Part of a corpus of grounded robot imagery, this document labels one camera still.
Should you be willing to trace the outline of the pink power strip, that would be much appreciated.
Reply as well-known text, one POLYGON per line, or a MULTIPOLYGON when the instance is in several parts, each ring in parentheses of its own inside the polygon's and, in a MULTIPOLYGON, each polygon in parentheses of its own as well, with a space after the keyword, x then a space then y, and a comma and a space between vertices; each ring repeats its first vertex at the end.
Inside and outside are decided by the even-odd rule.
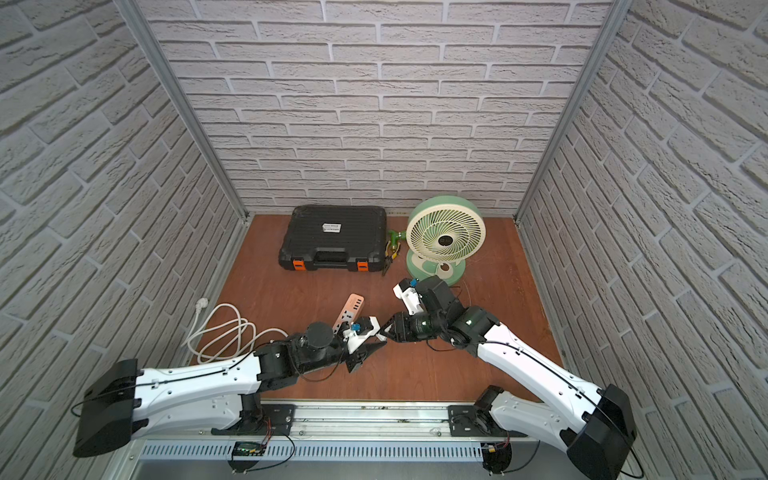
POLYGON ((339 333, 344 325, 350 326, 358 318, 364 305, 364 297, 358 294, 350 294, 337 320, 333 325, 333 331, 339 333))

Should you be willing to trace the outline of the green and cream desk fan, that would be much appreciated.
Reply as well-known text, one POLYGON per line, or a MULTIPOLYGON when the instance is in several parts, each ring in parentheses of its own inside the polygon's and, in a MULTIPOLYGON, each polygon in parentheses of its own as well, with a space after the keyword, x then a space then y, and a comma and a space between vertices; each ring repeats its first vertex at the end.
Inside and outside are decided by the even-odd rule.
POLYGON ((408 218, 407 270, 417 280, 437 276, 453 286, 485 239, 485 223, 471 201, 452 195, 424 200, 408 218))

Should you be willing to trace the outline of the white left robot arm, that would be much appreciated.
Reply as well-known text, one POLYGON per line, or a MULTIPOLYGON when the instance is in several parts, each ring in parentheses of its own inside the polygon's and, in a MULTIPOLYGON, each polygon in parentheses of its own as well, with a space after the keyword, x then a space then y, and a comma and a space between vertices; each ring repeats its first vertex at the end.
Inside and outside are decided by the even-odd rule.
POLYGON ((293 386, 300 377, 345 365, 350 372, 386 343, 376 318, 304 332, 258 345, 232 359, 182 368, 140 368, 115 363, 86 389, 77 404, 73 455, 95 457, 161 431, 200 428, 214 435, 270 434, 290 424, 270 417, 261 396, 293 386))

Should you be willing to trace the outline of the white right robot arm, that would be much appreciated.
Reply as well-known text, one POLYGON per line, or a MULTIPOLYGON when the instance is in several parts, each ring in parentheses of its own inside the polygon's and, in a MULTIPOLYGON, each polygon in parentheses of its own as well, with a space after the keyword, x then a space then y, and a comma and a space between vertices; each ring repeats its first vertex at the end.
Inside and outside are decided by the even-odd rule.
POLYGON ((589 479, 625 474, 637 427, 624 390, 598 386, 560 367, 487 310, 464 306, 436 276, 404 279, 393 292, 406 309, 382 326, 385 337, 398 343, 440 338, 501 370, 537 398, 527 401, 488 388, 476 403, 480 421, 563 451, 589 479))

